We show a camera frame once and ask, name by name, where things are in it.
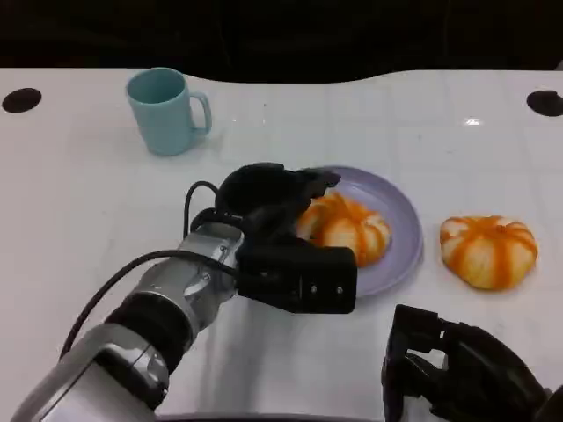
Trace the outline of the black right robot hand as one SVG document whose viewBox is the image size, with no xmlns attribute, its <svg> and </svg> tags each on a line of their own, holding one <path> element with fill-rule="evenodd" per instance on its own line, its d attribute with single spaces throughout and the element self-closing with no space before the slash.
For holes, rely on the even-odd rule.
<svg viewBox="0 0 563 422">
<path fill-rule="evenodd" d="M 435 312 L 395 308 L 382 365 L 384 418 L 399 421 L 405 397 L 424 397 L 447 421 L 531 421 L 551 393 L 504 343 Z"/>
</svg>

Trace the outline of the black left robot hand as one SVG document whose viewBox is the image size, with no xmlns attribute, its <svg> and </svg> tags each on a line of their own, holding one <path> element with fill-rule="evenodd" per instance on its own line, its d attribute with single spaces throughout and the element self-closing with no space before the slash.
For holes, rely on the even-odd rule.
<svg viewBox="0 0 563 422">
<path fill-rule="evenodd" d="M 336 186 L 340 175 L 319 168 L 287 170 L 282 164 L 249 164 L 232 172 L 216 194 L 216 215 L 253 241 L 285 236 L 311 201 Z"/>
</svg>

